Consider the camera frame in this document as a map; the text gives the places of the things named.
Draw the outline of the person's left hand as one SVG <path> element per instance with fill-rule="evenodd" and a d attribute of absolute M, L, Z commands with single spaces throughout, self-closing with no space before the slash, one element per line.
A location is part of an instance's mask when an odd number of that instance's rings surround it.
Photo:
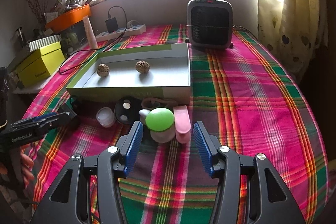
<path fill-rule="evenodd" d="M 21 170 L 25 186 L 28 186 L 28 184 L 34 179 L 34 175 L 31 173 L 33 166 L 33 160 L 24 153 L 21 153 Z"/>

